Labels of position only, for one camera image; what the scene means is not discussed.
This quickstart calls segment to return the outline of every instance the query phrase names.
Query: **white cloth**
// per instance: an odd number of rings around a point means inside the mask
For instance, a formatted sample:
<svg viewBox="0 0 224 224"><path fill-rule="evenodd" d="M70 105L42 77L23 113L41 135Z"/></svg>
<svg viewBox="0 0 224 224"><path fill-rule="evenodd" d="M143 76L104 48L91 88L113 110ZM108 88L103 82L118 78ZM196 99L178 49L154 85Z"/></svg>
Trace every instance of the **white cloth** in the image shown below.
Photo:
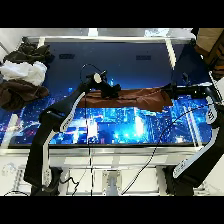
<svg viewBox="0 0 224 224"><path fill-rule="evenodd" d="M22 79L35 86L39 86L43 83L46 71L47 67L39 61L34 62L33 65L27 62L16 64L5 61L4 65L0 67L0 72L4 80Z"/></svg>

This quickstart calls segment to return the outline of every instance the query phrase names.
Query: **cityscape image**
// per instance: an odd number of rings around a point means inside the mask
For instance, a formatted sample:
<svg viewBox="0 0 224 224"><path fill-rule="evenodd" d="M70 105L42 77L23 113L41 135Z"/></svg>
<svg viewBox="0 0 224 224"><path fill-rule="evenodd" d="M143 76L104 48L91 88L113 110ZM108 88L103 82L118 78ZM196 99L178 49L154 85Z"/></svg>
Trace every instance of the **cityscape image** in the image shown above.
<svg viewBox="0 0 224 224"><path fill-rule="evenodd" d="M74 91L68 88L67 95ZM18 120L11 127L10 144L31 144L39 127L38 117L46 107L66 97L55 95L45 97L15 111ZM173 100L173 106L164 107L162 113L140 110L135 107L123 108L77 108L75 116L65 133L56 134L50 144L142 144L157 143L162 131L181 114L206 105L205 99L191 99L182 96ZM207 107L195 110L181 117L171 128L167 129L161 138L161 143L206 143L211 137L211 127L206 124ZM12 113L1 111L0 141L4 138Z"/></svg>

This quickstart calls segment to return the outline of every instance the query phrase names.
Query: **robotic arm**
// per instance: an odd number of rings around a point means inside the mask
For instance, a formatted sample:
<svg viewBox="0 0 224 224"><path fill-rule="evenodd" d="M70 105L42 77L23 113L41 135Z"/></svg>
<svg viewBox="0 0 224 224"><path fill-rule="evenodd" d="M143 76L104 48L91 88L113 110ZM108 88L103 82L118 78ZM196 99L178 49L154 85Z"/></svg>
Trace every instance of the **robotic arm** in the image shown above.
<svg viewBox="0 0 224 224"><path fill-rule="evenodd" d="M168 85L164 90L171 98L178 95L191 95L192 98L206 97L209 110L206 122L212 127L210 142L189 159L183 160L177 166L167 166L164 169L167 193L184 196L193 195L193 188L199 187L224 153L224 105L222 96L214 86L177 87Z"/></svg>
<svg viewBox="0 0 224 224"><path fill-rule="evenodd" d="M50 167L48 144L58 132L65 132L73 120L75 109L91 89L101 90L101 96L118 97L120 85L111 87L106 80L106 71L87 76L77 90L65 99L46 108L39 117L41 123L33 139L24 174L24 181L32 185L31 195L58 195L62 170Z"/></svg>

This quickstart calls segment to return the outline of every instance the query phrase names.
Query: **pile of clothes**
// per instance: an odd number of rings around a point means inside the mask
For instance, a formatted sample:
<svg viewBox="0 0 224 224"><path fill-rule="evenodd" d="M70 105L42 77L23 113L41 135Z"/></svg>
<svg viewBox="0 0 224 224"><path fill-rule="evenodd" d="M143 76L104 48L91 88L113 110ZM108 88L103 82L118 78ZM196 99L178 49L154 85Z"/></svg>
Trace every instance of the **pile of clothes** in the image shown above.
<svg viewBox="0 0 224 224"><path fill-rule="evenodd" d="M19 49L5 56L0 67L0 107L7 111L18 110L48 96L49 91L42 83L53 58L48 45L38 48L23 38Z"/></svg>

